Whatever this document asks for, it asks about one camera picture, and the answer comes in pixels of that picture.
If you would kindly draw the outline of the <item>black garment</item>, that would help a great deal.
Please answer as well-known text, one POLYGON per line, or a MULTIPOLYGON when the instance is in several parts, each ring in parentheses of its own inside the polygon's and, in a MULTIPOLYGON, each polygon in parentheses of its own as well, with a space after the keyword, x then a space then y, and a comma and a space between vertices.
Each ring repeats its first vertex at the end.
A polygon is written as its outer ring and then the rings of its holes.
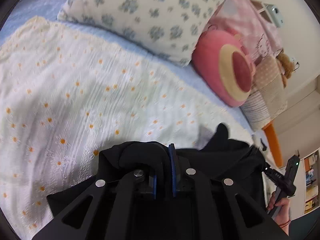
POLYGON ((219 124, 204 148, 176 149, 179 182, 172 195, 168 146, 129 141, 99 155, 95 176, 48 196, 54 219, 42 239, 243 239, 260 220, 243 197, 232 213, 222 181, 231 179, 264 207, 265 159, 248 143, 229 138, 219 124), (147 193, 157 176, 156 199, 147 193))

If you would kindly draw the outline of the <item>white bookshelf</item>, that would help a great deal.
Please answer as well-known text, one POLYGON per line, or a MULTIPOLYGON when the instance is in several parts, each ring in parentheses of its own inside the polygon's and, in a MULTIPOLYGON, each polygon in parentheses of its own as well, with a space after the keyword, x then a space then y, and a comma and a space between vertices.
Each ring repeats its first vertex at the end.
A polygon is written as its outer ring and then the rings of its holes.
POLYGON ((303 158, 304 213, 319 208, 319 149, 303 158))

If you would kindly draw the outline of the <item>beige checked plush toy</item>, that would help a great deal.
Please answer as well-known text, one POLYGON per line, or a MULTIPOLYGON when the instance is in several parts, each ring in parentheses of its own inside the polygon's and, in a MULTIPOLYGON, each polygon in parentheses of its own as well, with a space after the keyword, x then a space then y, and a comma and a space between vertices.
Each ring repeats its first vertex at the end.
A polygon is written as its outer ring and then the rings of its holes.
POLYGON ((294 61, 283 51, 277 56, 268 54, 256 61, 251 92, 241 106, 252 130, 266 127, 274 118, 285 111, 287 80, 295 70, 294 61))

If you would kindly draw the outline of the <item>pink round plush cushion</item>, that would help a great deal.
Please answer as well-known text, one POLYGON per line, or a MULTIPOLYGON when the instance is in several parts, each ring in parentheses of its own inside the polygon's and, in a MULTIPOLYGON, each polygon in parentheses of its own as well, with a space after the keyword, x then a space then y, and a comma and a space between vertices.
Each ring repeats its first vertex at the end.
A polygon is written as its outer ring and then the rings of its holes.
POLYGON ((225 104, 239 107, 247 100, 255 65, 236 34, 213 29, 203 32, 193 51, 192 63, 225 104))

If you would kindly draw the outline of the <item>white daisy blanket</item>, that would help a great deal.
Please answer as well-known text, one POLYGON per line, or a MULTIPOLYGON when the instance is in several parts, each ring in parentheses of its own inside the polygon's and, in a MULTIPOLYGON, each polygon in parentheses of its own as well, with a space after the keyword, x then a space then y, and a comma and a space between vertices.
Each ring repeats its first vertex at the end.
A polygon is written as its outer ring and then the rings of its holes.
POLYGON ((1 210, 21 239, 52 219, 46 201, 126 141, 201 148, 220 123, 252 142, 192 66, 33 17, 1 46, 1 210))

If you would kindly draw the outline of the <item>white grey-flower pillow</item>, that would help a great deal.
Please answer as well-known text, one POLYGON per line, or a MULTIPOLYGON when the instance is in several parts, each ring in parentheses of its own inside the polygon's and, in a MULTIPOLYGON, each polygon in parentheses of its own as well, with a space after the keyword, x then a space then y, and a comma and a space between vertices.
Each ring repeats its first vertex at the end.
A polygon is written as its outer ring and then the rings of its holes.
POLYGON ((116 33, 181 67, 225 0, 67 0, 57 18, 116 33))

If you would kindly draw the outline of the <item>pink cartoon quilt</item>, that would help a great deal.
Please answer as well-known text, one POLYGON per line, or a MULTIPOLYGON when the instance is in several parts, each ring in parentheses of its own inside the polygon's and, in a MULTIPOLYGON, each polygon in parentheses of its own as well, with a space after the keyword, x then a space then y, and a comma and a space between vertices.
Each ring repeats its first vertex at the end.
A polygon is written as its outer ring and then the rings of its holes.
POLYGON ((225 0, 208 25, 236 35, 255 64, 283 49, 276 26, 260 15, 250 0, 225 0))

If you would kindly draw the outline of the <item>white bedside shelf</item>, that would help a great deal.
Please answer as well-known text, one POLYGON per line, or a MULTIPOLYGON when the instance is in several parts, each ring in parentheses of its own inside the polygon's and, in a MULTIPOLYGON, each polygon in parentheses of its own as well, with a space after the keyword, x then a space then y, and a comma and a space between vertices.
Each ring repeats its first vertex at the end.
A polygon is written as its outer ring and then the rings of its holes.
POLYGON ((273 23, 277 28, 281 28, 283 26, 283 16, 276 5, 257 0, 250 0, 250 2, 267 22, 273 23))

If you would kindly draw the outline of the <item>light blue bed sheet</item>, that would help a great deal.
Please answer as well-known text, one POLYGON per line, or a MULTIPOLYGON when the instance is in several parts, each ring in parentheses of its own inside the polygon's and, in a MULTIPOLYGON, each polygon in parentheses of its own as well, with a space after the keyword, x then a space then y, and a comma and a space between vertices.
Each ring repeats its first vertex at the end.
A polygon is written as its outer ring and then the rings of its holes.
MULTIPOLYGON (((56 21, 58 12, 66 1, 67 0, 20 0, 1 28, 1 44, 3 44, 18 27, 25 24, 27 20, 34 16, 41 16, 47 20, 56 21)), ((192 64, 189 64, 186 67, 180 67, 170 61, 165 61, 164 59, 151 54, 142 47, 118 36, 117 34, 101 28, 72 22, 63 22, 63 24, 78 31, 103 38, 108 42, 117 43, 128 51, 143 55, 151 61, 164 64, 185 83, 209 98, 211 102, 225 108, 226 112, 229 113, 236 122, 238 122, 250 134, 253 134, 253 130, 242 111, 239 108, 227 106, 214 92, 212 92, 204 80, 199 76, 199 74, 197 74, 192 64)))

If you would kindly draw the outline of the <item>orange bed frame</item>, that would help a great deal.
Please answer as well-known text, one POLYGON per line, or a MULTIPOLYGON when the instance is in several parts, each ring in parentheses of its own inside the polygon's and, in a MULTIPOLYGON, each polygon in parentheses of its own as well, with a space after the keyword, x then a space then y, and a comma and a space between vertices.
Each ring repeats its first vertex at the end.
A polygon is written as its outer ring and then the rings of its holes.
POLYGON ((283 165, 283 158, 281 154, 279 140, 276 134, 276 131, 273 126, 273 122, 269 122, 264 128, 263 131, 267 137, 268 145, 272 156, 274 158, 274 162, 277 167, 282 167, 283 165))

